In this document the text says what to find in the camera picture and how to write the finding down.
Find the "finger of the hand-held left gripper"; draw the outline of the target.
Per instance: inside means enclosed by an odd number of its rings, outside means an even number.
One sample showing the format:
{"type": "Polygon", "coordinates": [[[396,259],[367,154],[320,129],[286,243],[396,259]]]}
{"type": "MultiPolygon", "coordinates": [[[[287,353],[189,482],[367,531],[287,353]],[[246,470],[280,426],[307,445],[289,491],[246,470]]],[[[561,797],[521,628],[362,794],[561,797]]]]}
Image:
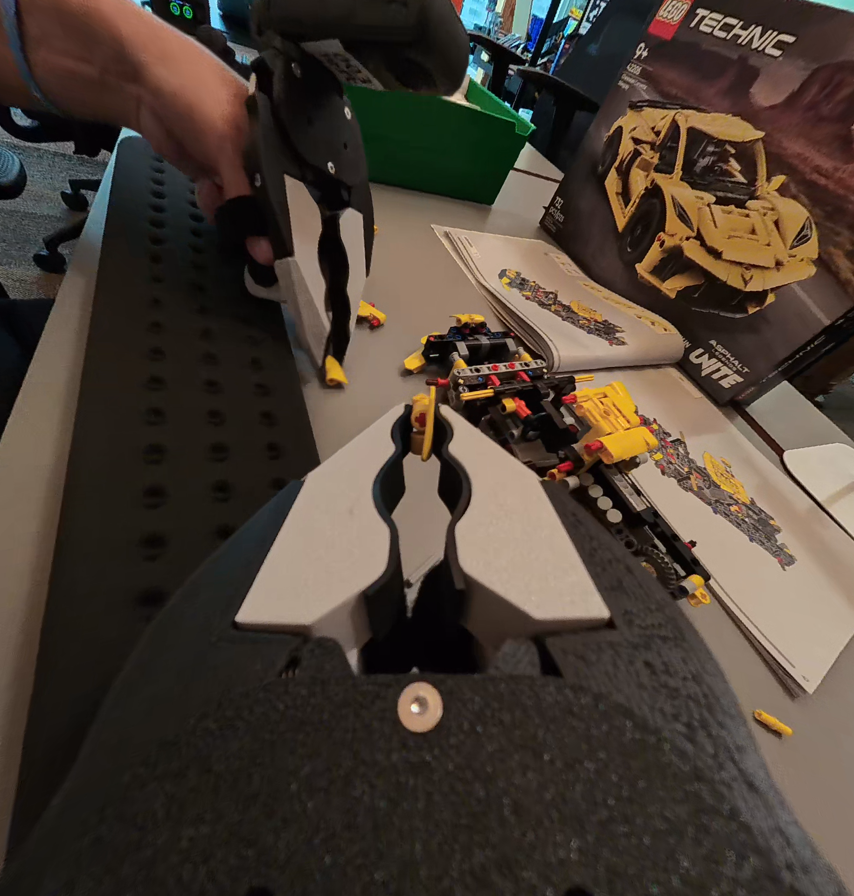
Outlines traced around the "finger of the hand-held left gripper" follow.
{"type": "Polygon", "coordinates": [[[341,212],[322,210],[309,188],[283,176],[286,248],[275,250],[281,295],[313,364],[343,365],[341,212]]]}
{"type": "Polygon", "coordinates": [[[331,357],[344,365],[367,280],[366,221],[354,209],[336,217],[331,233],[331,357]]]}

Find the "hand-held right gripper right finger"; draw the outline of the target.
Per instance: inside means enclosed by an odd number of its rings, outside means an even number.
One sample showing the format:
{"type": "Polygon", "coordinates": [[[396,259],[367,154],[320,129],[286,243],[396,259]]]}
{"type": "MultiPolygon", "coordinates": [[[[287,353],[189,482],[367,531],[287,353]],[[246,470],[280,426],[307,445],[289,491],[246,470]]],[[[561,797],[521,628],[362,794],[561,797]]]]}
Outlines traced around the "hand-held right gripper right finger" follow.
{"type": "Polygon", "coordinates": [[[464,576],[464,626],[485,649],[605,626],[611,611],[542,481],[455,410],[445,452],[470,487],[451,536],[464,576]]]}

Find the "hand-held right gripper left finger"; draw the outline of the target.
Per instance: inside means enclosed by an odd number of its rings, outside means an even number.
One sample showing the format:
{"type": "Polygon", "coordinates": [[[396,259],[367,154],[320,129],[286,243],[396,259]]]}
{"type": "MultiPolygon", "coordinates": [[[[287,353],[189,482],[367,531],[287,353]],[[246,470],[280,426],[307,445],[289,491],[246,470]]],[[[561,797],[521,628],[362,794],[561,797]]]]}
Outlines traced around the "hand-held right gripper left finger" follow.
{"type": "Polygon", "coordinates": [[[338,643],[368,673],[409,669],[399,533],[409,406],[399,405],[303,480],[235,616],[241,630],[338,643]]]}

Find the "lego car chassis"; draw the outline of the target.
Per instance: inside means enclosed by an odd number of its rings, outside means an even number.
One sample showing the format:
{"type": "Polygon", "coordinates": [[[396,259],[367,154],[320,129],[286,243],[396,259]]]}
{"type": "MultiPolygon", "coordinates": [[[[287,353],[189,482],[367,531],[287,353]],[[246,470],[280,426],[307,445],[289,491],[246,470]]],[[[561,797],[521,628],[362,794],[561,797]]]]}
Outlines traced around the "lego car chassis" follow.
{"type": "Polygon", "coordinates": [[[557,374],[510,330],[480,315],[457,315],[403,363],[443,400],[541,479],[563,483],[675,599],[711,603],[711,575],[632,476],[663,458],[658,424],[641,415],[621,382],[557,374]]]}

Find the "lego instruction booklet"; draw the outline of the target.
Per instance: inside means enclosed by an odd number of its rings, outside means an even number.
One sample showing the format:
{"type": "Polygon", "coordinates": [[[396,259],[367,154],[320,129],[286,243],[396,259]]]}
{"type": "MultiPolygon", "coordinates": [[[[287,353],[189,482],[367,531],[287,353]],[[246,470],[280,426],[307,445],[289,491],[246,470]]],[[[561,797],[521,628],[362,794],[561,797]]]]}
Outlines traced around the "lego instruction booklet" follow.
{"type": "Polygon", "coordinates": [[[587,368],[622,382],[658,441],[630,487],[688,541],[712,588],[797,694],[854,637],[854,541],[672,365],[587,368]]]}

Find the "lego set box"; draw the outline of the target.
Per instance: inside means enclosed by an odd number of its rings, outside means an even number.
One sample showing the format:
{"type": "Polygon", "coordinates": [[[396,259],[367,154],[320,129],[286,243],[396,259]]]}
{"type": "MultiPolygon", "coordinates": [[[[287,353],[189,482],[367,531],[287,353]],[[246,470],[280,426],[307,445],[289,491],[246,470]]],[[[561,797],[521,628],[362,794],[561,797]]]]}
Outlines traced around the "lego set box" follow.
{"type": "Polygon", "coordinates": [[[659,2],[542,220],[754,401],[854,335],[854,11],[659,2]]]}

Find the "person's left hand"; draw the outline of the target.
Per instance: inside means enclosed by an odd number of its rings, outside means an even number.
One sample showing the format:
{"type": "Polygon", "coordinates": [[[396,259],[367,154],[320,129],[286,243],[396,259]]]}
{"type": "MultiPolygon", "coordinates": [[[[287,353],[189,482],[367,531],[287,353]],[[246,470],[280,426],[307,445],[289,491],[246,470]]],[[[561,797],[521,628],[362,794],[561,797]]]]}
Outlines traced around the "person's left hand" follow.
{"type": "Polygon", "coordinates": [[[142,14],[126,37],[131,60],[123,125],[189,176],[210,219],[252,188],[243,151],[250,128],[242,78],[197,41],[142,14]]]}

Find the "green storage bin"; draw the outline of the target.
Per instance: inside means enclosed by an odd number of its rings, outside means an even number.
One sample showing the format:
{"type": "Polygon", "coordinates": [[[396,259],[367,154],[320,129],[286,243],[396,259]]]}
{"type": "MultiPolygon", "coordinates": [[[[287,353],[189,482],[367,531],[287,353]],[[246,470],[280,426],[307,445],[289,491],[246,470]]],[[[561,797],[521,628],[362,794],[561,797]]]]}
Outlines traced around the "green storage bin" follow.
{"type": "Polygon", "coordinates": [[[346,88],[361,128],[369,180],[492,205],[534,130],[505,102],[469,81],[465,101],[346,88]]]}

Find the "black dotted floor mat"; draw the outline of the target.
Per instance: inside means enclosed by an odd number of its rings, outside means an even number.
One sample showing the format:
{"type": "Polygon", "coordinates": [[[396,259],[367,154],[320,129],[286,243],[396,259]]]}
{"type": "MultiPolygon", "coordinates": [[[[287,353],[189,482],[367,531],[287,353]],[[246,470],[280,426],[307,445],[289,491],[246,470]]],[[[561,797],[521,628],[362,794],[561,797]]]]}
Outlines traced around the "black dotted floor mat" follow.
{"type": "Polygon", "coordinates": [[[130,654],[209,556],[319,463],[280,305],[245,289],[185,175],[115,154],[8,850],[130,654]]]}

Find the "blue wristband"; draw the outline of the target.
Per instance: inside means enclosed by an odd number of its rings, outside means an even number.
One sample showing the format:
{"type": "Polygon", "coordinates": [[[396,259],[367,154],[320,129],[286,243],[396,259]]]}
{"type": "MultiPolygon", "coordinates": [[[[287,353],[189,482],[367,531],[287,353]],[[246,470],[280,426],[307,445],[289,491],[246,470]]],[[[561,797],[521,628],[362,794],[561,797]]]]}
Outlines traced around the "blue wristband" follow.
{"type": "Polygon", "coordinates": [[[0,20],[20,79],[32,96],[35,106],[46,114],[59,117],[61,110],[44,94],[32,71],[23,37],[19,2],[0,1],[0,20]]]}

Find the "white document stand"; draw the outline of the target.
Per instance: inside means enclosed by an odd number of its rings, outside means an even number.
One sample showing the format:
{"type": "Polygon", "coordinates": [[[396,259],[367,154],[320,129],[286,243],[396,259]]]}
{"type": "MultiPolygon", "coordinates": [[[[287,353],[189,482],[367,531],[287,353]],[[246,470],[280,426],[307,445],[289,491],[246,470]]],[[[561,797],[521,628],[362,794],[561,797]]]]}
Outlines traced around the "white document stand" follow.
{"type": "Polygon", "coordinates": [[[854,539],[854,447],[828,443],[786,451],[790,476],[854,539]]]}

